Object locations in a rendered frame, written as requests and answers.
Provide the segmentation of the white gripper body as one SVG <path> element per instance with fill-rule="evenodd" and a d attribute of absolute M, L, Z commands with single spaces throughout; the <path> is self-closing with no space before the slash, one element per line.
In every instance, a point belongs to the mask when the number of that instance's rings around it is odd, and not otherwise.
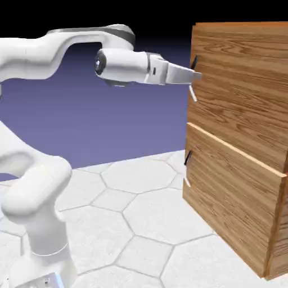
<path fill-rule="evenodd" d="M 168 63 L 166 74 L 166 84 L 191 84 L 194 79 L 195 71 L 183 66 Z"/>

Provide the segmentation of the large wood cabinet door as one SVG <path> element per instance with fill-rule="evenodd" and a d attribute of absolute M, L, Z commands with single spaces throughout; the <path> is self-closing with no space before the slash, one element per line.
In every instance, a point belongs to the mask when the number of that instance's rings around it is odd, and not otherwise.
<path fill-rule="evenodd" d="M 187 120 L 288 173 L 288 21 L 197 23 L 196 55 Z"/>

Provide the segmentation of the light wood cabinet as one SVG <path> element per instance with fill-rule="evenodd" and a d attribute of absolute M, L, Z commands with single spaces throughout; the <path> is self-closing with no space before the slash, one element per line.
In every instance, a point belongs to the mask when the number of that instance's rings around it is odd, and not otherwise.
<path fill-rule="evenodd" d="M 288 21 L 192 28 L 183 198 L 261 278 L 288 274 Z"/>

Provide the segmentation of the small wood cabinet door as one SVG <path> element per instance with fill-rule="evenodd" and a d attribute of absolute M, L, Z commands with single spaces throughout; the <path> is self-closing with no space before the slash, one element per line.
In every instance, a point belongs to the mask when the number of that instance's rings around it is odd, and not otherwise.
<path fill-rule="evenodd" d="M 288 273 L 288 174 L 188 123 L 183 198 L 268 280 Z"/>

